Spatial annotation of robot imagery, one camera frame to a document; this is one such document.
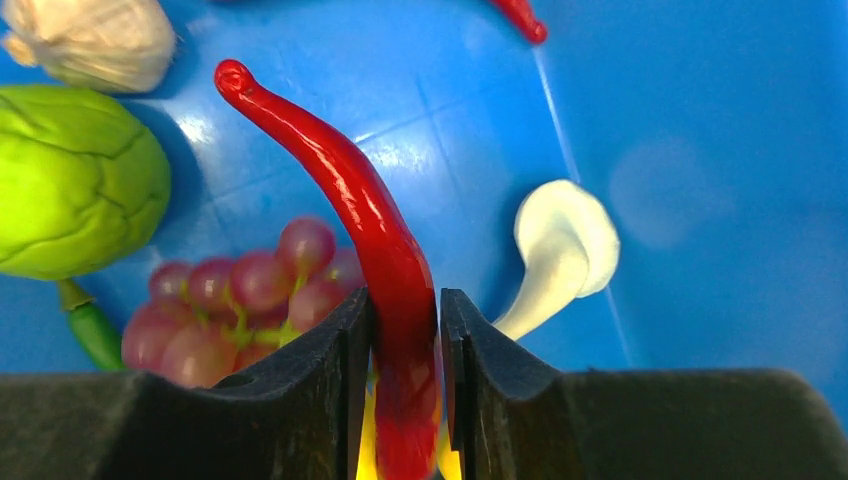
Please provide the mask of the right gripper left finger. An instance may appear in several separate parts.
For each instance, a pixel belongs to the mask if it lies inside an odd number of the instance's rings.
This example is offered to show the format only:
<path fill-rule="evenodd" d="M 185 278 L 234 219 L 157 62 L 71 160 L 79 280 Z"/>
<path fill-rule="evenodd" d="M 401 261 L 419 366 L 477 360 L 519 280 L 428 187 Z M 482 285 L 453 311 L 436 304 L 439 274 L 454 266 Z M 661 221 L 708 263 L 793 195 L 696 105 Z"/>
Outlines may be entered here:
<path fill-rule="evenodd" d="M 5 375 L 5 479 L 352 479 L 373 306 L 322 323 L 210 389 L 144 371 Z"/>

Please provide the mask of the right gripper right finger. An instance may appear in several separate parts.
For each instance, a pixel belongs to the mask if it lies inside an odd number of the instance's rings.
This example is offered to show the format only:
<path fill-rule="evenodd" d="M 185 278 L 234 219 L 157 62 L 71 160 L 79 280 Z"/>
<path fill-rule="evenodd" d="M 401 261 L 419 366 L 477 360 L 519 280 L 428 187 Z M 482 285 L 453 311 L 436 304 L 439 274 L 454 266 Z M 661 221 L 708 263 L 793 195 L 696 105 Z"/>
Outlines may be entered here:
<path fill-rule="evenodd" d="M 441 294 L 450 443 L 467 479 L 843 479 L 824 398 L 777 369 L 562 372 Z"/>

